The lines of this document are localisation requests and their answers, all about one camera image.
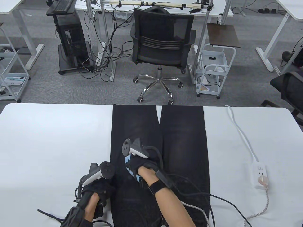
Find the black mesh chair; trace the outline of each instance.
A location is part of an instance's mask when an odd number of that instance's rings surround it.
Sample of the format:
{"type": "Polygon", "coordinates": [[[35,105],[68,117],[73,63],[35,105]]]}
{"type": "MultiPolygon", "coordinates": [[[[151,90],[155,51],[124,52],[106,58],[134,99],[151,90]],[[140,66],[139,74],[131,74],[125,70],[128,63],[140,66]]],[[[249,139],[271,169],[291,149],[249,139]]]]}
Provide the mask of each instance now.
{"type": "Polygon", "coordinates": [[[168,105],[172,105],[172,93],[164,81],[179,81],[179,88],[183,87],[183,83],[176,77],[162,78],[162,66],[177,67],[185,73],[188,52],[196,38],[196,30],[191,29],[194,15],[171,15],[159,6],[146,10],[134,9],[134,13],[135,23],[130,32],[134,41],[132,60],[135,64],[158,65],[157,76],[140,74],[133,79],[135,83],[139,77],[154,79],[143,89],[138,102],[141,103],[144,94],[159,82],[169,96],[168,105]]]}
{"type": "MultiPolygon", "coordinates": [[[[299,113],[303,114],[303,71],[285,73],[272,79],[270,85],[281,93],[281,99],[294,107],[291,114],[303,126],[303,120],[297,117],[299,113]]],[[[262,106],[266,105],[280,107],[265,99],[262,106]]]]}

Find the power strip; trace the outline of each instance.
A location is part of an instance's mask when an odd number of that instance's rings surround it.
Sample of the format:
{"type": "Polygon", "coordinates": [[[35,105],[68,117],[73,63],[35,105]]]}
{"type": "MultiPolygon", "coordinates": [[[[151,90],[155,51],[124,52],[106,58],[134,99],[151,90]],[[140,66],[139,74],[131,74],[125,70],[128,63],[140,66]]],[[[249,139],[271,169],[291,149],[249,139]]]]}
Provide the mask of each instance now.
{"type": "Polygon", "coordinates": [[[257,189],[265,190],[265,187],[258,181],[259,177],[261,176],[267,177],[265,164],[262,162],[253,161],[251,164],[251,176],[252,185],[257,189]]]}

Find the chrome chair base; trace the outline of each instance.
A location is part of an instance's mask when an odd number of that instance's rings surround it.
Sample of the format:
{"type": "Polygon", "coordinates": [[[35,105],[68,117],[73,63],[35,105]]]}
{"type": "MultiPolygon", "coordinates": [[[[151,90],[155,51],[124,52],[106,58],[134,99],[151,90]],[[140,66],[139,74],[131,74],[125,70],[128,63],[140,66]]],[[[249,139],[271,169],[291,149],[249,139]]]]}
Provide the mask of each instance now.
{"type": "Polygon", "coordinates": [[[164,83],[164,81],[179,81],[179,85],[178,87],[179,88],[182,88],[183,87],[183,83],[180,81],[179,78],[177,77],[169,77],[169,78],[162,78],[162,67],[159,65],[158,66],[158,71],[157,71],[157,76],[156,77],[153,77],[153,76],[150,76],[150,75],[147,75],[147,74],[140,74],[138,76],[136,76],[134,79],[133,79],[133,82],[134,83],[138,83],[139,81],[139,77],[147,77],[147,78],[151,78],[151,79],[154,79],[154,81],[152,83],[150,83],[149,85],[147,85],[141,92],[141,95],[140,97],[137,99],[138,102],[143,102],[143,96],[145,95],[145,93],[151,88],[153,87],[156,83],[160,83],[162,85],[162,87],[164,88],[164,90],[166,91],[166,93],[168,94],[169,96],[169,101],[168,101],[168,105],[173,105],[174,104],[174,100],[172,98],[172,93],[171,93],[171,90],[166,86],[166,84],[164,83]]]}

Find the black jeans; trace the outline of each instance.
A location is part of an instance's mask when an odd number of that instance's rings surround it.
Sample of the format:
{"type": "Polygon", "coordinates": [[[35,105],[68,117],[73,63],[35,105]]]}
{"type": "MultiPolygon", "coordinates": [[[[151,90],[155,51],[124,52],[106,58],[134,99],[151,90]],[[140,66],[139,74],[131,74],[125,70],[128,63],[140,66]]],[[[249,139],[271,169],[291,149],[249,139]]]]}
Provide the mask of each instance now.
{"type": "MultiPolygon", "coordinates": [[[[160,124],[156,106],[113,105],[111,163],[116,167],[111,197],[115,227],[161,225],[161,212],[155,197],[124,166],[121,148],[126,138],[140,137],[144,146],[155,146],[163,157],[164,170],[190,179],[201,191],[209,193],[209,167],[203,107],[162,106],[160,124]]],[[[196,193],[187,180],[171,176],[182,193],[196,193]]],[[[209,196],[177,197],[202,208],[209,216],[209,196]]],[[[196,226],[206,226],[202,212],[186,208],[196,226]]]]}

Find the grey carpet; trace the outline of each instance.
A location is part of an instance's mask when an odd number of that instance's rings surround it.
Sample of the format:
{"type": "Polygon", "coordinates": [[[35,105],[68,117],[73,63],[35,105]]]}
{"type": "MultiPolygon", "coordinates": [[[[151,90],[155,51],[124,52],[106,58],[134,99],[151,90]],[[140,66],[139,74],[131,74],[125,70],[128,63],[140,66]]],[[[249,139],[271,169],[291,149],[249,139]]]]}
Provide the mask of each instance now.
{"type": "MultiPolygon", "coordinates": [[[[257,10],[271,1],[257,0],[249,8],[257,10]]],[[[242,1],[234,0],[233,5],[240,5],[242,1]]],[[[270,8],[276,8],[277,4],[270,4],[270,8]]],[[[138,84],[134,84],[132,79],[139,73],[155,74],[156,66],[148,64],[135,65],[130,57],[117,60],[117,69],[113,83],[103,82],[99,77],[91,80],[81,77],[78,72],[69,73],[64,76],[58,74],[58,44],[60,40],[55,36],[55,25],[52,17],[46,16],[47,6],[43,0],[26,0],[21,8],[32,17],[26,17],[25,21],[33,37],[34,43],[44,43],[45,47],[29,70],[32,80],[28,82],[21,97],[23,103],[67,103],[67,104],[138,104],[137,98],[141,90],[150,83],[150,80],[142,79],[138,84]]],[[[177,76],[184,82],[182,89],[178,88],[178,83],[168,82],[168,87],[172,90],[176,105],[204,105],[204,106],[248,106],[257,107],[264,99],[269,99],[282,107],[291,109],[285,101],[280,99],[280,94],[269,82],[276,77],[275,72],[270,73],[262,63],[256,53],[256,47],[266,48],[283,16],[261,15],[245,10],[247,16],[234,15],[228,18],[227,24],[235,26],[241,48],[237,49],[234,63],[230,69],[226,83],[221,92],[221,99],[215,96],[201,95],[196,97],[195,87],[191,84],[187,74],[181,74],[180,70],[172,67],[164,67],[164,76],[177,76]]],[[[109,31],[111,33],[111,15],[106,14],[109,31]]],[[[193,29],[197,30],[197,40],[201,33],[204,17],[196,17],[193,29]]],[[[15,46],[25,45],[21,38],[19,29],[11,15],[0,15],[0,21],[4,22],[4,29],[11,37],[15,46]]],[[[86,40],[87,29],[82,24],[86,40]]],[[[270,56],[270,60],[275,64],[280,64],[281,54],[285,50],[292,50],[295,43],[303,35],[302,23],[294,19],[288,22],[283,31],[275,50],[270,56]]],[[[131,40],[129,36],[130,26],[120,28],[114,35],[113,47],[121,47],[124,41],[131,40]]],[[[97,45],[97,38],[92,31],[92,45],[97,45]]],[[[4,37],[0,37],[0,42],[4,42],[4,37]]],[[[189,62],[193,62],[194,53],[191,50],[189,62]]],[[[28,57],[22,56],[22,61],[26,63],[28,57]]],[[[164,90],[156,85],[145,96],[144,104],[165,105],[168,97],[164,90]]],[[[0,112],[5,105],[11,101],[0,101],[0,112]]]]}

